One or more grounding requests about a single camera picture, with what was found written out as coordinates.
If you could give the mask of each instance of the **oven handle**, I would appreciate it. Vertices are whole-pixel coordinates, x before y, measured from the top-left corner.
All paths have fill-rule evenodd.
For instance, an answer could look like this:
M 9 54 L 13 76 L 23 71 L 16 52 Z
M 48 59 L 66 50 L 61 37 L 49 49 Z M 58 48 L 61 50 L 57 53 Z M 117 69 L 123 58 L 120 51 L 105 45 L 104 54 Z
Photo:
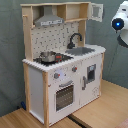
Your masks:
M 61 84 L 61 85 L 59 85 L 59 87 L 66 87 L 66 86 L 70 85 L 72 82 L 73 82 L 73 81 L 70 80 L 70 81 L 67 82 L 66 84 Z
M 84 87 L 82 87 L 82 90 L 85 90 L 86 88 L 86 77 L 85 76 L 83 76 L 83 80 L 84 80 Z

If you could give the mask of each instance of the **knob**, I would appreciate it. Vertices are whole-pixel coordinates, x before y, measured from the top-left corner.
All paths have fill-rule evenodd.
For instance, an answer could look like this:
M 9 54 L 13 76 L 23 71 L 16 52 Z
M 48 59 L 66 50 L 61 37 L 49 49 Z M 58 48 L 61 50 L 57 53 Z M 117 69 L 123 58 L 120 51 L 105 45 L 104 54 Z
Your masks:
M 55 79 L 58 79 L 59 76 L 60 76 L 60 74 L 58 74 L 58 73 L 55 73 L 55 74 L 54 74 L 54 78 L 55 78 Z
M 77 70 L 77 67 L 73 67 L 73 68 L 72 68 L 72 71 L 73 71 L 73 72 L 76 72 L 76 70 Z

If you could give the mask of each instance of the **white cabinet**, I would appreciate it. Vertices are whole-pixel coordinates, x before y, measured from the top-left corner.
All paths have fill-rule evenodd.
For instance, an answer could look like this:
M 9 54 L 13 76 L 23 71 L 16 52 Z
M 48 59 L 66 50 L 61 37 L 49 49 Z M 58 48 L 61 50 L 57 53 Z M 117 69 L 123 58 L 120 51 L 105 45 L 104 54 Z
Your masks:
M 102 54 L 83 60 L 81 68 L 80 106 L 99 97 Z
M 89 3 L 88 19 L 102 22 L 103 4 Z

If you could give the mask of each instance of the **faucet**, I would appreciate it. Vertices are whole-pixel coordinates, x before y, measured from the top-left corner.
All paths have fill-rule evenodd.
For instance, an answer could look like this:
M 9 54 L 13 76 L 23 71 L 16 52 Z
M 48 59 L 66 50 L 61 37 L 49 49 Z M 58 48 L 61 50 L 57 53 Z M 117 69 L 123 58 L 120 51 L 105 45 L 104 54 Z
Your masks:
M 68 46 L 67 46 L 68 49 L 72 49 L 73 47 L 75 47 L 75 44 L 73 44 L 73 42 L 72 42 L 72 39 L 73 39 L 73 37 L 74 37 L 75 35 L 80 36 L 80 41 L 82 41 L 82 35 L 81 35 L 80 33 L 74 33 L 74 34 L 71 36 L 71 38 L 70 38 L 70 43 L 69 43 Z

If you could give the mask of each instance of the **wooden floor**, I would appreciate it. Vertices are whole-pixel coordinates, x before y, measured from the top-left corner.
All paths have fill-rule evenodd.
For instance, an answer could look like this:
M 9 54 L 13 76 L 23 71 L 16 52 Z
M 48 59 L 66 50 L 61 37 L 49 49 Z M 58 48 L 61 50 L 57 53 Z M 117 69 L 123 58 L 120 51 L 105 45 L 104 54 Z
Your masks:
M 128 89 L 102 80 L 101 90 L 100 98 L 71 114 L 87 128 L 115 128 L 128 119 Z
M 44 128 L 44 126 L 31 114 L 23 109 L 14 111 L 0 117 L 0 128 Z M 50 128 L 81 128 L 69 118 L 64 118 Z

